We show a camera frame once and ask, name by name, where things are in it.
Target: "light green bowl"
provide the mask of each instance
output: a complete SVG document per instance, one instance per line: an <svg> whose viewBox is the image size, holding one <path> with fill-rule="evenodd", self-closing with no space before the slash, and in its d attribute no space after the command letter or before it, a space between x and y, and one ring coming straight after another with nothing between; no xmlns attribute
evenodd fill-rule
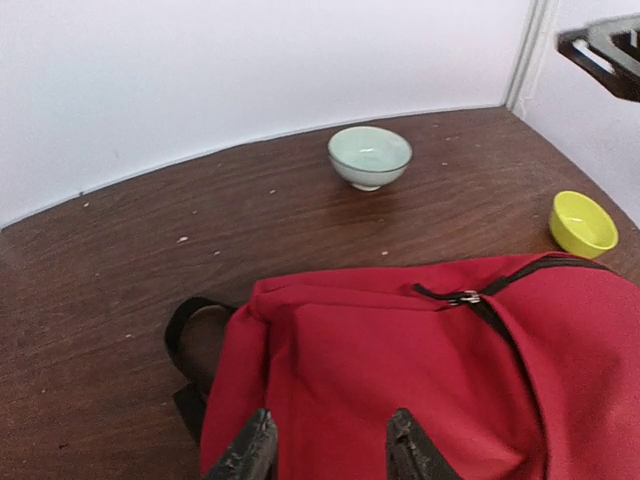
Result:
<svg viewBox="0 0 640 480"><path fill-rule="evenodd" d="M397 180L411 160L411 145L397 133L378 127L351 127L329 141L338 175L358 190L372 192Z"/></svg>

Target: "white wall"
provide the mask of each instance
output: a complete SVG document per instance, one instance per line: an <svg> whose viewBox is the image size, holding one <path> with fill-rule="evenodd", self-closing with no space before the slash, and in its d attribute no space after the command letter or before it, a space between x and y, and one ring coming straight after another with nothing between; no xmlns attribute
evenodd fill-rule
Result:
<svg viewBox="0 0 640 480"><path fill-rule="evenodd" d="M555 51L559 31L640 12L638 0L560 0L515 112L640 225L640 103L619 100Z"/></svg>
<svg viewBox="0 0 640 480"><path fill-rule="evenodd" d="M0 225L230 145L498 105L529 0L2 0Z"/></svg>

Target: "black strap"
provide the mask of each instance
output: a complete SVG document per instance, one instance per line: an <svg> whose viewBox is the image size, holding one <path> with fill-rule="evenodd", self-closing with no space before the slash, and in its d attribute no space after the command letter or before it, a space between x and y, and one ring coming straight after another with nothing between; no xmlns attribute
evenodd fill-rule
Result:
<svg viewBox="0 0 640 480"><path fill-rule="evenodd" d="M182 302L182 304L176 308L176 311L173 312L171 320L169 320L167 328L164 331L164 344L167 347L167 352L169 353L169 357L173 364L187 378L189 378L189 375L182 371L182 368L177 361L178 351L180 349L180 338L182 337L182 332L189 323L189 320L191 320L191 317L193 317L198 310L204 307L221 307L231 315L238 310L235 307L220 302L214 302L213 300L209 300L205 297L191 297L190 299Z"/></svg>
<svg viewBox="0 0 640 480"><path fill-rule="evenodd" d="M200 445L204 415L207 410L207 402L202 397L202 392L195 383L190 383L173 394L173 403L189 435L197 445Z"/></svg>
<svg viewBox="0 0 640 480"><path fill-rule="evenodd" d="M456 302L459 301L461 297L464 297L466 295L464 292L455 292L442 295L427 289L425 286L420 285L419 283L413 285L413 290L418 292L420 295L443 302Z"/></svg>
<svg viewBox="0 0 640 480"><path fill-rule="evenodd" d="M203 385L199 385L201 382L198 382L198 379L189 374L189 372L180 365L178 353L182 332L193 315L204 307L221 307L229 312L229 314L234 314L237 311L237 308L225 305L224 303L214 302L204 297L193 297L184 301L176 309L164 332L164 344L167 347L171 361L180 373L190 381L186 387L173 394L173 403L175 403L189 434L198 445L200 444L200 436L204 424L208 392L205 391Z"/></svg>

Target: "black object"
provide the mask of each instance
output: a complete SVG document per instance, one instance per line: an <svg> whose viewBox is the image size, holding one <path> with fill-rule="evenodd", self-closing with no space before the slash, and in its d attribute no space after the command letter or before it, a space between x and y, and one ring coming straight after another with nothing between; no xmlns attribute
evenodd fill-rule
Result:
<svg viewBox="0 0 640 480"><path fill-rule="evenodd" d="M260 409L204 480L265 480L276 461L277 449L276 424L268 410ZM461 480L411 412L404 408L396 411L387 424L387 478Z"/></svg>
<svg viewBox="0 0 640 480"><path fill-rule="evenodd" d="M265 480L278 451L278 429L258 410L204 480Z"/></svg>
<svg viewBox="0 0 640 480"><path fill-rule="evenodd" d="M601 67L580 49L610 64ZM640 14L593 23L558 36L558 52L618 98L640 102Z"/></svg>
<svg viewBox="0 0 640 480"><path fill-rule="evenodd" d="M387 424L389 480L460 480L409 410L399 409Z"/></svg>
<svg viewBox="0 0 640 480"><path fill-rule="evenodd" d="M180 361L180 339L193 315L204 307L222 307L229 314L235 313L237 308L215 302L204 297L193 297L185 300L171 316L164 332L164 344L171 361L188 380L189 384L173 394L173 403L176 405L182 421L184 422L191 438L200 444L204 415L207 408L206 399L209 395L210 385L204 384L195 372L190 372Z"/></svg>

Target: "yellow bowl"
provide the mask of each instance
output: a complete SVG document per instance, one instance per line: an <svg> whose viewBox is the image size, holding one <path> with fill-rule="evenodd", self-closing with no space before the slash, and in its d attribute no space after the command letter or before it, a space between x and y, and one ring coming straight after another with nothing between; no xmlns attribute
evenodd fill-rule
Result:
<svg viewBox="0 0 640 480"><path fill-rule="evenodd" d="M604 209L578 192L560 192L553 200L551 233L567 252L597 256L618 244L618 229Z"/></svg>

